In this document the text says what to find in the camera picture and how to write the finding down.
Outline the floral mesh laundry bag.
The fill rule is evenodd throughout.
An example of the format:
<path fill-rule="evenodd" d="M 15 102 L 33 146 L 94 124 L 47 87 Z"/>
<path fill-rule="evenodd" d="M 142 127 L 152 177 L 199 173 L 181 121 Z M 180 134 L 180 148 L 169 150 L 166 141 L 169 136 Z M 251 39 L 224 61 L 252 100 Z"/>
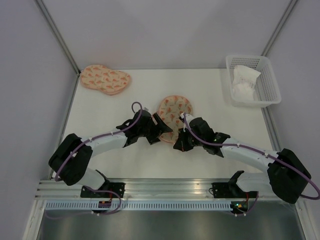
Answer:
<path fill-rule="evenodd" d="M 163 133 L 159 137 L 161 141 L 175 144 L 179 136 L 179 129 L 184 127 L 183 122 L 180 120 L 180 116 L 183 113 L 194 114 L 194 108 L 186 97 L 171 95 L 162 100 L 157 114 L 172 129 L 172 132 Z"/>

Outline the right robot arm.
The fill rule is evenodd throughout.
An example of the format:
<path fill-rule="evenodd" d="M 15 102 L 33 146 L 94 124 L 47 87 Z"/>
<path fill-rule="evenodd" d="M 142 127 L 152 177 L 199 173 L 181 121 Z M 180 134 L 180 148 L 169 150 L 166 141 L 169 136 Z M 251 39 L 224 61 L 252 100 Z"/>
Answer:
<path fill-rule="evenodd" d="M 289 204 L 302 197 L 311 175 L 296 154 L 249 146 L 222 132 L 215 132 L 201 117 L 182 113 L 183 127 L 173 148 L 187 152 L 202 147 L 208 154 L 242 162 L 259 173 L 237 171 L 228 181 L 228 192 L 235 198 L 245 192 L 273 193 Z"/>

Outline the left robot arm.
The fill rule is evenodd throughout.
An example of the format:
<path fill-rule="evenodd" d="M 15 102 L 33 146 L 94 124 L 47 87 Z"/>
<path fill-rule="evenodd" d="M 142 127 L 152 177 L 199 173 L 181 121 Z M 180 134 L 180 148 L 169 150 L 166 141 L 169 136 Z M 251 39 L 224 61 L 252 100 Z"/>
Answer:
<path fill-rule="evenodd" d="M 91 188 L 98 198 L 109 193 L 108 179 L 99 171 L 88 168 L 91 158 L 110 150 L 128 147 L 146 138 L 150 145 L 160 141 L 164 133 L 173 130 L 165 124 L 157 113 L 146 110 L 135 113 L 132 119 L 116 126 L 112 131 L 94 137 L 79 137 L 74 133 L 58 146 L 48 161 L 59 181 L 72 186 L 80 184 Z"/>

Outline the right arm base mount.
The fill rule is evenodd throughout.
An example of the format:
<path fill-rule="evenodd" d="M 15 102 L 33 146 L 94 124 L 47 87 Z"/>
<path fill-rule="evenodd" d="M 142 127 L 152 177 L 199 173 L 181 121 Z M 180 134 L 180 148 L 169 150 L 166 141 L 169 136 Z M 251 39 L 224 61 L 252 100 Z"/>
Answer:
<path fill-rule="evenodd" d="M 208 191 L 215 199 L 254 199 L 258 193 L 257 191 L 245 192 L 236 184 L 227 182 L 213 182 Z"/>

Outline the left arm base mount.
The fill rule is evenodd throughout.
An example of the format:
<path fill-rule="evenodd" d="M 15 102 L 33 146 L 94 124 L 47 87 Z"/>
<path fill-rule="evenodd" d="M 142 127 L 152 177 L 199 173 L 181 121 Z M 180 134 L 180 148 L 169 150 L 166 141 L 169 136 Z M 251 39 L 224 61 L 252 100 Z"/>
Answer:
<path fill-rule="evenodd" d="M 80 197 L 82 199 L 98 200 L 97 208 L 118 208 L 122 204 L 125 184 L 123 182 L 107 182 L 99 189 L 82 186 Z"/>

